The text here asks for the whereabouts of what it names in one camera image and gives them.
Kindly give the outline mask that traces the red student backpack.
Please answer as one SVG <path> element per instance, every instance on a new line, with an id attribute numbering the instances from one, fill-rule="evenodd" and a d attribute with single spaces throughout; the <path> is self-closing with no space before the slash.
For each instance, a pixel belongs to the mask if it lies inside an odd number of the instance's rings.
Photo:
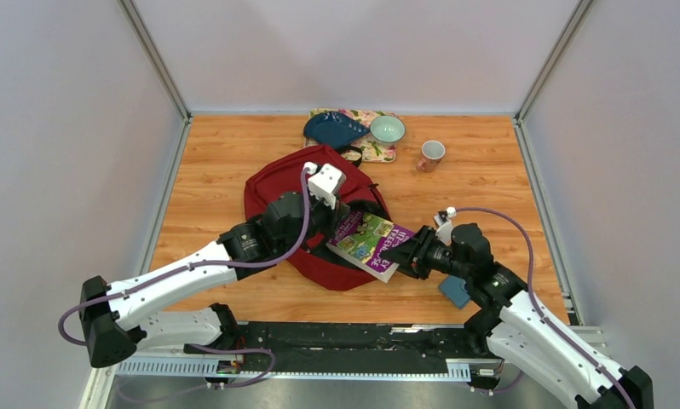
<path id="1" fill-rule="evenodd" d="M 283 193 L 301 187 L 300 172 L 307 162 L 320 166 L 331 164 L 342 171 L 345 182 L 339 189 L 340 199 L 353 210 L 364 210 L 390 220 L 388 206 L 370 176 L 359 166 L 343 158 L 335 149 L 317 145 L 301 149 L 264 166 L 245 183 L 244 210 L 250 218 L 262 213 L 266 206 Z M 298 250 L 289 257 L 290 263 L 302 276 L 327 290 L 348 291 L 374 281 L 369 273 L 346 262 L 331 252 L 317 233 L 308 240 L 309 249 Z"/>

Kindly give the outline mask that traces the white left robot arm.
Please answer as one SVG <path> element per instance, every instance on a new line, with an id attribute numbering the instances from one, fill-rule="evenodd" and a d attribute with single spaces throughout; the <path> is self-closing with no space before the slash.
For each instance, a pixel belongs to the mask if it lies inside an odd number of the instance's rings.
<path id="1" fill-rule="evenodd" d="M 342 202 L 330 205 L 298 192 L 284 193 L 190 256 L 149 274 L 112 283 L 101 276 L 85 280 L 78 314 L 90 366 L 112 366 L 172 341 L 231 352 L 239 330 L 212 308 L 187 316 L 165 314 L 164 308 L 283 262 L 316 235 L 332 234 L 349 211 Z"/>

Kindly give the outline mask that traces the purple treehouse book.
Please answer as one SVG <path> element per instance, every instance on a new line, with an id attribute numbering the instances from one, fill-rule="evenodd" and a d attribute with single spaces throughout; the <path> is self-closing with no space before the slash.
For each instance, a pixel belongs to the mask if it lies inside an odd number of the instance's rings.
<path id="1" fill-rule="evenodd" d="M 337 256 L 388 283 L 398 263 L 381 256 L 384 251 L 407 242 L 415 233 L 380 216 L 351 211 L 338 224 L 326 246 Z"/>

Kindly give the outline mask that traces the blue leather wallet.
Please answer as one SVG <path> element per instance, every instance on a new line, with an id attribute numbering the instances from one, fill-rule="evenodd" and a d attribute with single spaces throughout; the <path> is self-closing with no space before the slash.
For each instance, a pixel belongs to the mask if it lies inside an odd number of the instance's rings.
<path id="1" fill-rule="evenodd" d="M 462 309 L 470 301 L 470 295 L 465 289 L 465 281 L 455 276 L 447 276 L 439 285 L 438 290 L 455 307 Z"/>

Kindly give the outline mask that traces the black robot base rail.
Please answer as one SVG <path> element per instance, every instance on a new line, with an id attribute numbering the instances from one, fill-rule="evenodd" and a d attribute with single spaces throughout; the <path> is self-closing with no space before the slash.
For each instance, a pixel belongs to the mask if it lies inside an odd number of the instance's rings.
<path id="1" fill-rule="evenodd" d="M 227 350 L 242 375 L 447 376 L 492 389 L 504 369 L 462 325 L 248 321 L 209 346 Z"/>

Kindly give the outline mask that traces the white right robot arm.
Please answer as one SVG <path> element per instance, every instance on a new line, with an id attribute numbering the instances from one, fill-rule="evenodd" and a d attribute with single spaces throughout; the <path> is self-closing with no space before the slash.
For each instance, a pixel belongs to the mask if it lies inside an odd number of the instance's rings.
<path id="1" fill-rule="evenodd" d="M 433 270 L 459 277 L 479 311 L 464 325 L 464 344 L 515 365 L 567 408 L 652 408 L 653 383 L 639 366 L 625 369 L 561 322 L 528 282 L 495 261 L 474 224 L 453 228 L 449 244 L 423 227 L 381 256 L 400 272 L 426 279 Z"/>

